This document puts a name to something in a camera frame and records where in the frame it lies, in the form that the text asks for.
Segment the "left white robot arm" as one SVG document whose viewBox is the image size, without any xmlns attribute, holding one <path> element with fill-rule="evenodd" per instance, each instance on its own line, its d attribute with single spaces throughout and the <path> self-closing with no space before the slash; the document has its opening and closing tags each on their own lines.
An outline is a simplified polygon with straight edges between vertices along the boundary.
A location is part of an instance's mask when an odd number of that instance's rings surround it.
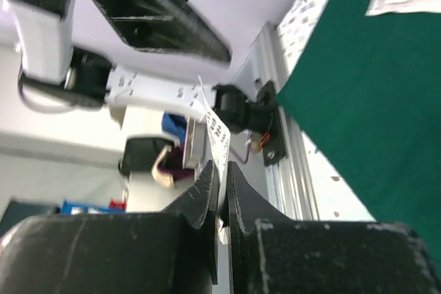
<svg viewBox="0 0 441 294">
<path fill-rule="evenodd" d="M 22 49 L 17 87 L 65 102 L 67 109 L 138 105 L 191 118 L 220 113 L 235 132 L 263 133 L 276 106 L 253 103 L 233 85 L 197 88 L 154 78 L 74 46 L 75 0 L 3 0 L 12 13 Z M 229 63 L 231 52 L 188 0 L 92 0 L 113 31 L 136 51 L 190 54 Z"/>
</svg>

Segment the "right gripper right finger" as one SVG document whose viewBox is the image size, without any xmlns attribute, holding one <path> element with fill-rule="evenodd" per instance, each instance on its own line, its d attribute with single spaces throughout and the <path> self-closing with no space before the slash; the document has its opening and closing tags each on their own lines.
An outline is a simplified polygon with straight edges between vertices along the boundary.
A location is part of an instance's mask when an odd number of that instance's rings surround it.
<svg viewBox="0 0 441 294">
<path fill-rule="evenodd" d="M 292 220 L 227 171 L 233 293 L 439 293 L 424 242 L 400 223 Z"/>
</svg>

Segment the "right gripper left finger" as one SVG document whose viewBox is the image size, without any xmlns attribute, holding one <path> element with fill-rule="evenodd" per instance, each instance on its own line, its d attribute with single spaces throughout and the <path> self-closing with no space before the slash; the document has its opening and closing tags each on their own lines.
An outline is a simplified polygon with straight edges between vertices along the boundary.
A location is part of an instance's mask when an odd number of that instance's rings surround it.
<svg viewBox="0 0 441 294">
<path fill-rule="evenodd" d="M 26 218 L 1 252 L 1 292 L 210 293 L 218 186 L 208 162 L 159 212 Z"/>
</svg>

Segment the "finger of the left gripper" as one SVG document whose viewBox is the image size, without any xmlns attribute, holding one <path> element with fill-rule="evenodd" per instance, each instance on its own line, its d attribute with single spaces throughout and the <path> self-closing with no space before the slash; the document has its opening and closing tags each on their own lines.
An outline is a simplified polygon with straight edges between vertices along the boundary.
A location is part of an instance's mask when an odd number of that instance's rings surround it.
<svg viewBox="0 0 441 294">
<path fill-rule="evenodd" d="M 92 0 L 119 38 L 140 52 L 193 54 L 229 63 L 231 53 L 186 0 Z"/>
</svg>

